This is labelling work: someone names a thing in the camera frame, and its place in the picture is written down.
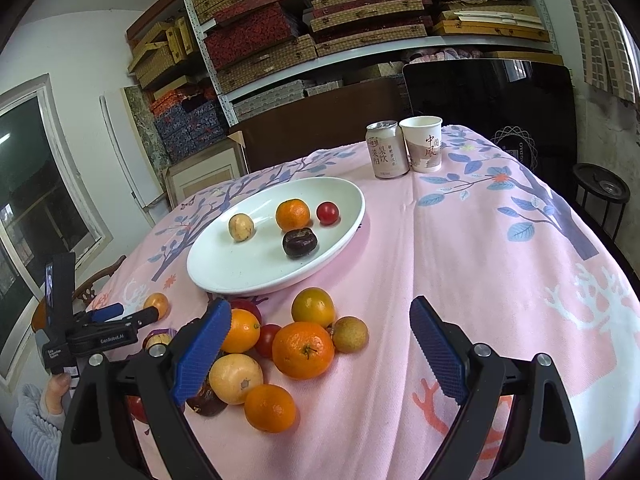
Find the person's left hand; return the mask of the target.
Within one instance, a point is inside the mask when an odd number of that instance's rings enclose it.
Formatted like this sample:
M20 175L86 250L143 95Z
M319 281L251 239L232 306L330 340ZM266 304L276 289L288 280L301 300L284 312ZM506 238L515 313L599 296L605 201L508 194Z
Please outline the person's left hand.
M63 413L63 396L70 390L72 378L69 374L52 375L42 393L42 403L46 412L52 416Z

